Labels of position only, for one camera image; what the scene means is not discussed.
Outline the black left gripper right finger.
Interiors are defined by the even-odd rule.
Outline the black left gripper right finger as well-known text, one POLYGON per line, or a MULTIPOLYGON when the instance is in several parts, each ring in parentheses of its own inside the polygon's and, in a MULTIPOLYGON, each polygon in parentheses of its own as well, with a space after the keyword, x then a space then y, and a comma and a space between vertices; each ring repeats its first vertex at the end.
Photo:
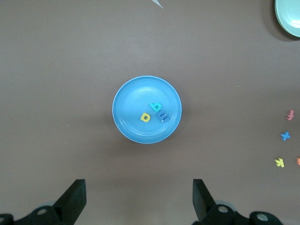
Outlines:
POLYGON ((249 224, 249 219, 240 215, 228 203, 216 202, 202 179, 193 180, 192 202, 198 218, 195 225, 249 224))

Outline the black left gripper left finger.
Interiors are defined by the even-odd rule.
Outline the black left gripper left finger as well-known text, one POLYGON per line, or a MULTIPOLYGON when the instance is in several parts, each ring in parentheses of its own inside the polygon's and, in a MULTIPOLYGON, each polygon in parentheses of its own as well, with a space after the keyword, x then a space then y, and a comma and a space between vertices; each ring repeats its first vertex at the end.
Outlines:
POLYGON ((75 180, 52 205, 42 206, 16 221, 17 225, 73 225, 86 205, 86 182, 75 180))

